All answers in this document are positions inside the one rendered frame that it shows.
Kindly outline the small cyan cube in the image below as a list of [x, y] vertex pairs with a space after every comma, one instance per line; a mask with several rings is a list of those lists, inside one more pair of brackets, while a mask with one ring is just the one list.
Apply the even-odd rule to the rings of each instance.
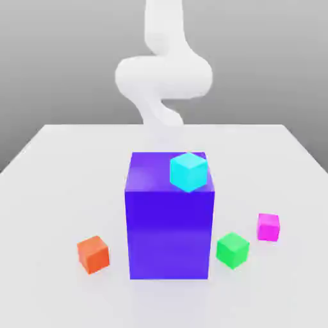
[[170, 160], [170, 183], [185, 192], [192, 192], [207, 184], [208, 162], [187, 152]]

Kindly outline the small green cube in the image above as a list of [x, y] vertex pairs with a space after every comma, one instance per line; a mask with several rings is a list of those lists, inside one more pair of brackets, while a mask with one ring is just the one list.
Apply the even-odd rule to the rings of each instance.
[[250, 242], [234, 232], [226, 234], [217, 242], [216, 258], [231, 269], [247, 260]]

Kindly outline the small orange cube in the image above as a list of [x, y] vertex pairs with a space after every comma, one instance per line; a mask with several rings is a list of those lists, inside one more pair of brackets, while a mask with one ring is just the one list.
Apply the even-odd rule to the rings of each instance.
[[88, 274], [110, 265], [109, 248], [99, 236], [93, 236], [77, 244], [79, 262]]

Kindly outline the small magenta cube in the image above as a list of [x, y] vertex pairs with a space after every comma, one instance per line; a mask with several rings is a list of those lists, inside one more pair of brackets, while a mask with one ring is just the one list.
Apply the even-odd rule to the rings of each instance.
[[269, 213], [258, 215], [257, 238], [258, 240], [276, 242], [280, 233], [279, 216]]

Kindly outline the large purple box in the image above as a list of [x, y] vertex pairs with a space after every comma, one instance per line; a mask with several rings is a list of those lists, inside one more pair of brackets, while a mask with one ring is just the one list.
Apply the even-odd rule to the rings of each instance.
[[170, 183], [179, 152], [133, 152], [125, 186], [131, 279], [207, 279], [215, 187]]

